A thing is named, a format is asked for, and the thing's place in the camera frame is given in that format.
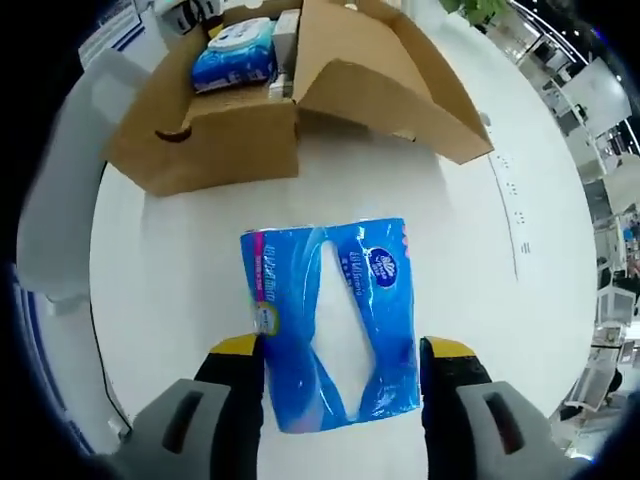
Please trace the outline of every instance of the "blue tissue package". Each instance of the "blue tissue package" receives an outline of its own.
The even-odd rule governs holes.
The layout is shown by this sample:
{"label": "blue tissue package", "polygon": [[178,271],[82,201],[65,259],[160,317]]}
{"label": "blue tissue package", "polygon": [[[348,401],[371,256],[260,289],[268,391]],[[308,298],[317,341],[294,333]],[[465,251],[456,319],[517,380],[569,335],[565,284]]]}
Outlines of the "blue tissue package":
{"label": "blue tissue package", "polygon": [[[355,299],[374,355],[355,419],[345,414],[338,390],[311,346],[324,242],[336,248],[345,288]],[[420,405],[402,219],[252,231],[240,243],[280,430],[330,430]]]}
{"label": "blue tissue package", "polygon": [[233,85],[266,82],[277,71],[271,35],[274,22],[252,18],[224,28],[193,64],[197,93]]}

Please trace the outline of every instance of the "office desk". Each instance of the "office desk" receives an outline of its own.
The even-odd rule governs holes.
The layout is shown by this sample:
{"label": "office desk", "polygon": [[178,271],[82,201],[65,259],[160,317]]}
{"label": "office desk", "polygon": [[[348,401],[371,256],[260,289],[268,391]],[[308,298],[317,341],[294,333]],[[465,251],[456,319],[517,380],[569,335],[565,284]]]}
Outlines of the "office desk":
{"label": "office desk", "polygon": [[[295,179],[154,198],[107,167],[91,298],[127,415],[192,377],[216,342],[253,329],[243,231],[392,215],[407,224],[416,337],[468,344],[495,380],[553,412],[584,367],[596,305],[580,179],[545,105],[488,39],[457,16],[432,38],[490,118],[492,158],[457,166],[427,148],[334,125],[302,136]],[[524,213],[512,211],[497,180],[505,158]],[[333,353],[349,367],[348,349]],[[419,411],[294,436],[277,431],[267,395],[264,405],[261,479],[424,478]]]}

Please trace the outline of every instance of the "green leaves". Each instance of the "green leaves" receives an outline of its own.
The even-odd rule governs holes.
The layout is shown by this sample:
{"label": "green leaves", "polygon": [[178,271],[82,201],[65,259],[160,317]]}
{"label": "green leaves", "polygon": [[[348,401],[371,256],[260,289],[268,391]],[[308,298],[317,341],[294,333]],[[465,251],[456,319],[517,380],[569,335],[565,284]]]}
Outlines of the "green leaves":
{"label": "green leaves", "polygon": [[483,23],[487,17],[502,13],[507,7],[507,0],[440,0],[448,13],[461,10],[472,25]]}

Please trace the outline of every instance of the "cardboard box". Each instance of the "cardboard box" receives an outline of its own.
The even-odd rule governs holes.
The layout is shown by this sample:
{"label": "cardboard box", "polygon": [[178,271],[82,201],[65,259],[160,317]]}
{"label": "cardboard box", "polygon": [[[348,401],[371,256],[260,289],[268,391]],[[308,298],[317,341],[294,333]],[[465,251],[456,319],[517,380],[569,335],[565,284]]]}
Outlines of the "cardboard box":
{"label": "cardboard box", "polygon": [[492,150],[460,80],[403,13],[380,0],[268,0],[225,23],[302,8],[292,98],[268,86],[195,95],[191,66],[206,46],[186,35],[138,93],[106,158],[144,190],[171,195],[294,177],[298,109],[431,146],[456,163]]}

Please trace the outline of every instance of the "brand logo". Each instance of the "brand logo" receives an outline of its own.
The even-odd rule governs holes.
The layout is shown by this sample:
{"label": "brand logo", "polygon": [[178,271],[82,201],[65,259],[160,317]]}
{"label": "brand logo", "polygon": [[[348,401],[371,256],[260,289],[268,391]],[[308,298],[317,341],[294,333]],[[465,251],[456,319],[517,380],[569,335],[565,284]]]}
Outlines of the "brand logo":
{"label": "brand logo", "polygon": [[391,254],[384,248],[372,248],[369,252],[369,266],[376,283],[381,287],[390,287],[396,282],[398,266]]}

